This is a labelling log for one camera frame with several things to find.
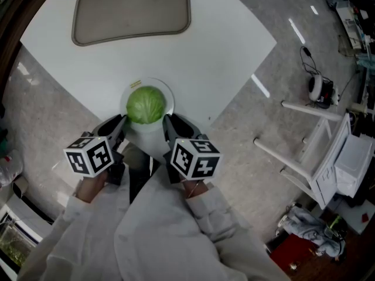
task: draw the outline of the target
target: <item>beige tray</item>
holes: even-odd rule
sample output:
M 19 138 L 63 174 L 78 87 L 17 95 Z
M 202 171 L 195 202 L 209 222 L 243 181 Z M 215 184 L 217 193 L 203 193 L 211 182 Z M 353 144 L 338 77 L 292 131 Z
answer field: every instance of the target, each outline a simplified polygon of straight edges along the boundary
M 190 25 L 190 0 L 77 0 L 71 39 L 78 46 L 171 35 Z

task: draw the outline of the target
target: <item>green cabbage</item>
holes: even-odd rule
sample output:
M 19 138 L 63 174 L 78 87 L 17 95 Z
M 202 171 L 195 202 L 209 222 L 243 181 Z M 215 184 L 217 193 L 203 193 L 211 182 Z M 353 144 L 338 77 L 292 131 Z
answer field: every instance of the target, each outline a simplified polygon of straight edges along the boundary
M 128 117 L 135 123 L 154 123 L 161 119 L 164 110 L 164 95 L 155 87 L 140 87 L 129 96 Z

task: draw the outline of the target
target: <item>white plate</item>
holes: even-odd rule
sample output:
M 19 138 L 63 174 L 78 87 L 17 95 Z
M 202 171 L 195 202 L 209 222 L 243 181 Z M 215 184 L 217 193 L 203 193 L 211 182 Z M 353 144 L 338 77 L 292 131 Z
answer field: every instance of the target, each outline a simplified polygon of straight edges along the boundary
M 173 111 L 175 109 L 175 97 L 172 94 L 171 89 L 161 80 L 156 79 L 156 78 L 150 78 L 150 77 L 145 77 L 137 80 L 136 82 L 132 83 L 127 87 L 122 94 L 121 100 L 120 100 L 120 113 L 122 114 L 127 114 L 127 103 L 129 96 L 137 89 L 140 87 L 155 87 L 159 91 L 162 92 L 164 95 L 165 101 L 166 101 L 166 106 L 165 106 L 165 112 L 162 115 L 162 118 L 157 120 L 154 123 L 151 124 L 138 124 L 135 122 L 131 122 L 130 127 L 141 133 L 150 133 L 153 132 L 157 129 L 160 129 L 163 127 L 163 117 L 166 114 L 173 114 Z

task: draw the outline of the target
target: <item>speckled floor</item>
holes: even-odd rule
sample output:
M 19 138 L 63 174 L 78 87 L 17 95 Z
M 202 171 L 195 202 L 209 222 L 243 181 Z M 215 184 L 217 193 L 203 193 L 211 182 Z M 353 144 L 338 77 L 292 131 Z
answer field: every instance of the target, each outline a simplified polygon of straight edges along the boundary
M 325 0 L 241 0 L 277 41 L 276 47 L 255 72 L 271 93 L 266 98 L 249 81 L 213 123 L 209 136 L 225 154 L 217 185 L 264 240 L 272 237 L 285 206 L 301 191 L 278 174 L 283 165 L 253 144 L 255 136 L 294 155 L 302 138 L 317 119 L 280 106 L 280 101 L 308 102 L 309 75 L 301 66 L 301 41 L 292 19 L 309 47 L 318 69 L 342 90 L 354 72 L 354 60 L 338 53 L 338 35 L 345 32 Z M 343 113 L 356 96 L 354 79 L 339 107 Z M 3 98 L 6 115 L 1 125 L 9 129 L 9 146 L 24 159 L 28 196 L 56 217 L 77 183 L 62 149 L 99 120 L 67 93 L 22 49 Z

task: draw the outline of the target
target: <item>white box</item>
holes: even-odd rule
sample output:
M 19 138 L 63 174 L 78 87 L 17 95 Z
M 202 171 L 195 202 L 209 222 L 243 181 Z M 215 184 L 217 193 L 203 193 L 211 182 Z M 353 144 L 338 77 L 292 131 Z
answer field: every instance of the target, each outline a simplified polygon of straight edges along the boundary
M 372 143 L 349 135 L 335 162 L 337 188 L 342 194 L 354 197 L 372 159 Z
M 187 180 L 213 178 L 223 155 L 209 140 L 177 139 L 171 165 Z
M 95 177 L 114 163 L 105 136 L 79 138 L 64 149 L 64 154 L 71 169 L 85 177 Z

